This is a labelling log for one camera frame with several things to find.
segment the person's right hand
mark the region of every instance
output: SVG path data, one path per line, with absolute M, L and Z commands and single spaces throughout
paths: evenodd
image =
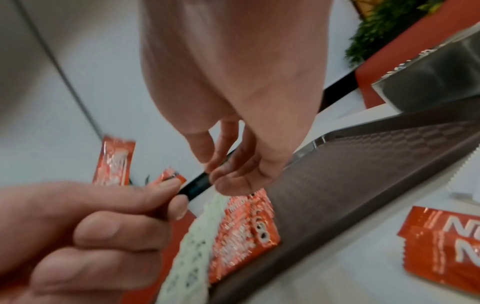
M 142 0 L 156 106 L 224 195 L 273 182 L 320 107 L 331 0 Z M 245 122 L 242 142 L 221 163 Z M 209 129 L 220 122 L 214 145 Z
M 171 239 L 168 221 L 187 211 L 180 183 L 0 188 L 0 303 L 117 304 L 124 291 L 150 286 Z M 168 218 L 146 216 L 163 204 Z

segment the tray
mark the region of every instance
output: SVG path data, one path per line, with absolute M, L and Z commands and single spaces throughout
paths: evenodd
M 210 290 L 235 304 L 480 144 L 480 99 L 330 132 L 267 188 L 282 243 Z

